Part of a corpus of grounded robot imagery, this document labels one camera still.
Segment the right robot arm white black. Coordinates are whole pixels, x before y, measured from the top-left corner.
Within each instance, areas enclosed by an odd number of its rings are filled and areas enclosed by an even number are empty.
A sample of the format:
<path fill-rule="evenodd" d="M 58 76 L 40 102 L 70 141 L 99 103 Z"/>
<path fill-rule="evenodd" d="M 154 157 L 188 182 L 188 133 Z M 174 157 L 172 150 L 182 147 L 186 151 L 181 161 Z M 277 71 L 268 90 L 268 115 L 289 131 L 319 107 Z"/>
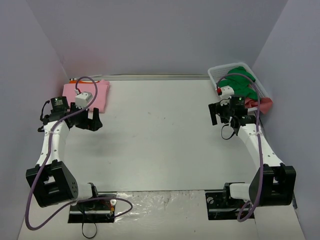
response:
<path fill-rule="evenodd" d="M 260 207 L 287 206 L 293 200 L 296 170 L 285 165 L 274 153 L 254 114 L 245 108 L 242 96 L 231 95 L 228 99 L 211 103 L 208 106 L 211 122 L 217 125 L 218 119 L 225 127 L 231 127 L 232 135 L 237 136 L 247 148 L 257 169 L 250 183 L 226 183 L 222 202 L 229 207 L 239 200 Z"/>

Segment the green t shirt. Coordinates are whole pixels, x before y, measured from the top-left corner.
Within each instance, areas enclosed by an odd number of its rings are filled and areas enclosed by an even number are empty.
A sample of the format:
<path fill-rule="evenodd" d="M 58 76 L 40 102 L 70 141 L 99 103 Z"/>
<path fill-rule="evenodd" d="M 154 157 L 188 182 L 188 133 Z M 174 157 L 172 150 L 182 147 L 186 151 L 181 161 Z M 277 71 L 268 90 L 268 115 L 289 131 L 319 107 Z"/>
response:
<path fill-rule="evenodd" d="M 252 76 L 252 74 L 247 72 L 246 69 L 242 66 L 238 66 L 231 69 L 227 74 L 242 74 L 250 78 L 253 83 L 256 82 L 256 79 Z M 230 75 L 225 77 L 223 80 L 221 80 L 218 86 L 220 88 L 229 86 L 233 89 L 236 95 L 242 95 L 245 98 L 249 98 L 257 101 L 258 100 L 257 93 L 250 88 L 250 85 L 252 84 L 251 81 L 248 80 L 246 77 L 243 77 L 240 75 Z"/>

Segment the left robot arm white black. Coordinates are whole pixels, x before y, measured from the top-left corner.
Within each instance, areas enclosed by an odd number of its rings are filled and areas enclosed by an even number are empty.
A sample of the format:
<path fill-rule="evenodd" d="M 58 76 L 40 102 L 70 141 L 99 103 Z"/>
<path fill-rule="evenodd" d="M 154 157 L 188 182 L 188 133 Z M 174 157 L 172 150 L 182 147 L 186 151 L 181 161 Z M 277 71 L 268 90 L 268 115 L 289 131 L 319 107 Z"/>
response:
<path fill-rule="evenodd" d="M 35 167 L 26 170 L 26 180 L 35 185 L 33 196 L 42 208 L 78 198 L 78 184 L 75 177 L 64 163 L 66 140 L 70 129 L 97 131 L 103 124 L 98 108 L 93 108 L 92 118 L 89 110 L 78 114 L 80 109 L 75 102 L 68 103 L 65 96 L 51 98 L 50 114 L 41 116 L 44 133 L 40 157 Z"/>

